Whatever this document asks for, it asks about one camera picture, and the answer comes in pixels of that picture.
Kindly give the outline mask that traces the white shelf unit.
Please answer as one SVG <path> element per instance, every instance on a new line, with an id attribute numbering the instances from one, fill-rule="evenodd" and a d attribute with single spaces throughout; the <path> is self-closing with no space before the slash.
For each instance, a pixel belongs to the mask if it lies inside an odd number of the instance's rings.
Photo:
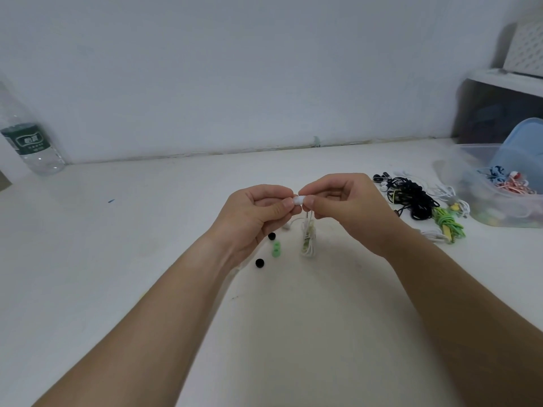
<path id="1" fill-rule="evenodd" d="M 458 144 L 503 143 L 529 118 L 543 119 L 543 77 L 474 70 L 458 90 L 452 137 Z"/>

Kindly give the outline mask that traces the blue earphones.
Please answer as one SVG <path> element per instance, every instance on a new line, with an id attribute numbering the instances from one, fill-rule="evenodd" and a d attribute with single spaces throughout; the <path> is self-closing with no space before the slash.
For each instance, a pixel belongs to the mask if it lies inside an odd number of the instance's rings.
<path id="1" fill-rule="evenodd" d="M 477 170 L 478 173 L 482 174 L 486 179 L 488 179 L 493 185 L 501 185 L 506 183 L 509 178 L 509 175 L 506 174 L 505 169 L 500 165 L 495 165 L 487 168 L 481 168 Z"/>

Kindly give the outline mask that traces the clear plastic water bottle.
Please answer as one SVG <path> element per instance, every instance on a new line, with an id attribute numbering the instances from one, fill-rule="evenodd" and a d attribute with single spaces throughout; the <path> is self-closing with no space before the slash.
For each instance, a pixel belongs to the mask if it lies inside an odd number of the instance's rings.
<path id="1" fill-rule="evenodd" d="M 0 134 L 34 173 L 46 176 L 66 164 L 42 125 L 27 107 L 0 82 Z"/>

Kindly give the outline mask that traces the person's left forearm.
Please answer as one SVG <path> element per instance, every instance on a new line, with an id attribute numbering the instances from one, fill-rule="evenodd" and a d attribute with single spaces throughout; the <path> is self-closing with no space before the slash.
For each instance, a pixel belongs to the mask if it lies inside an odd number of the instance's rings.
<path id="1" fill-rule="evenodd" d="M 201 236 L 32 407 L 174 407 L 224 280 L 246 257 Z"/>

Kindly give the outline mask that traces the black tangled earphones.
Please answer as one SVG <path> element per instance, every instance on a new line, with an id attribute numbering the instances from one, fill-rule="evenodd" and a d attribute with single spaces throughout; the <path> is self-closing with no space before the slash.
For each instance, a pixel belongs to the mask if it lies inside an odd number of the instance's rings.
<path id="1" fill-rule="evenodd" d="M 387 198 L 392 205 L 399 205 L 394 212 L 398 217 L 409 211 L 413 220 L 424 221 L 433 218 L 439 204 L 423 187 L 406 177 L 394 177 L 387 181 Z"/>

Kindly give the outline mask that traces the person's left hand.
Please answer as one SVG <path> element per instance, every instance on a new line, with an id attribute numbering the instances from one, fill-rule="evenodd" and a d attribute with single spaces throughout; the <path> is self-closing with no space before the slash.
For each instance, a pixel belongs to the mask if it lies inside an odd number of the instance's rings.
<path id="1" fill-rule="evenodd" d="M 214 224 L 207 231 L 217 243 L 217 250 L 224 254 L 227 271 L 246 260 L 269 233 L 290 221 L 262 222 L 262 201 L 265 198 L 295 196 L 288 187 L 259 184 L 235 191 L 228 197 Z"/>

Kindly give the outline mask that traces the person's right forearm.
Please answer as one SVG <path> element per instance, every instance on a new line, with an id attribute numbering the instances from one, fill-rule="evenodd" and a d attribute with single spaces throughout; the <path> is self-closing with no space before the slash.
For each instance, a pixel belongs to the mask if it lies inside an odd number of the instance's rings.
<path id="1" fill-rule="evenodd" d="M 382 256 L 420 315 L 468 407 L 543 407 L 543 331 L 417 231 Z"/>

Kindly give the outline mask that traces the light blue container lid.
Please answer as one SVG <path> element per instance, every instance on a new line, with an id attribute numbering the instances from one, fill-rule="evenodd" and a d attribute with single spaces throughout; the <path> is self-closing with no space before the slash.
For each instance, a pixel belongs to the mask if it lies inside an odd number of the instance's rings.
<path id="1" fill-rule="evenodd" d="M 497 183 L 523 182 L 525 192 L 543 195 L 543 119 L 528 118 L 517 124 L 490 165 L 500 170 Z"/>

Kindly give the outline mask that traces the white earphones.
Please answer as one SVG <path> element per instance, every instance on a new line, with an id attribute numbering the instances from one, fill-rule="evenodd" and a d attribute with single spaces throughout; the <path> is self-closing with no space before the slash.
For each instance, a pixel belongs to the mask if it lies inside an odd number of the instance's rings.
<path id="1" fill-rule="evenodd" d="M 446 209 L 457 217 L 469 217 L 471 212 L 469 204 L 458 197 L 452 186 L 436 184 L 428 187 L 427 193 L 445 205 Z"/>
<path id="2" fill-rule="evenodd" d="M 305 196 L 295 196 L 293 198 L 294 205 L 302 206 L 304 199 Z M 290 229 L 291 224 L 294 223 L 295 220 L 298 220 L 298 218 L 294 218 L 289 222 L 285 223 L 282 228 L 284 230 Z M 306 213 L 306 216 L 302 223 L 302 232 L 303 240 L 301 254 L 304 257 L 314 257 L 316 254 L 316 227 L 313 211 L 309 211 Z"/>
<path id="3" fill-rule="evenodd" d="M 451 244 L 453 243 L 452 235 L 449 230 L 418 230 L 426 239 L 434 244 Z"/>

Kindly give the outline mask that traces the clear plastic container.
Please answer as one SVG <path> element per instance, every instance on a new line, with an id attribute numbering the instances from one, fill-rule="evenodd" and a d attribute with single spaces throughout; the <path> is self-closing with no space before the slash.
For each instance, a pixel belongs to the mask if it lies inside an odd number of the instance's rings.
<path id="1" fill-rule="evenodd" d="M 477 170 L 490 163 L 500 144 L 453 145 L 440 172 L 470 206 L 475 220 L 495 227 L 543 228 L 543 195 L 515 195 L 500 190 Z"/>

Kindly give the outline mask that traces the green bundled earphones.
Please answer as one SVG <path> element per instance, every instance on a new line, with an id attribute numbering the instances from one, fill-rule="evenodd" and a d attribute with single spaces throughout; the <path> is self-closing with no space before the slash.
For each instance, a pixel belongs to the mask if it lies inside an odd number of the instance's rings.
<path id="1" fill-rule="evenodd" d="M 444 241 L 448 244 L 454 244 L 458 239 L 466 238 L 463 225 L 458 223 L 455 215 L 449 209 L 434 207 L 432 209 L 432 218 L 441 230 Z"/>

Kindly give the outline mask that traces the person's right hand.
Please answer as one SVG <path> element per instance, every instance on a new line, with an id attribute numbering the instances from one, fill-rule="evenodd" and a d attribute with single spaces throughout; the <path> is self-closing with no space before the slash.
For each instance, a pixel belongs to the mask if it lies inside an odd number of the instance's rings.
<path id="1" fill-rule="evenodd" d="M 391 209 L 372 179 L 364 173 L 328 174 L 305 185 L 300 196 L 316 195 L 342 202 L 342 215 L 332 218 L 372 253 L 387 258 L 409 231 Z"/>

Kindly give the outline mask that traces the pink earphones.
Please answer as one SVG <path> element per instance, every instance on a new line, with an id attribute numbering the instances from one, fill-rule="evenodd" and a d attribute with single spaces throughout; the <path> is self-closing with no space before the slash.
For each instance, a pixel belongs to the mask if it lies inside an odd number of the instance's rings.
<path id="1" fill-rule="evenodd" d="M 515 195 L 538 195 L 538 192 L 529 186 L 527 180 L 519 171 L 511 171 L 507 176 L 499 177 L 495 186 L 500 190 L 511 192 Z"/>

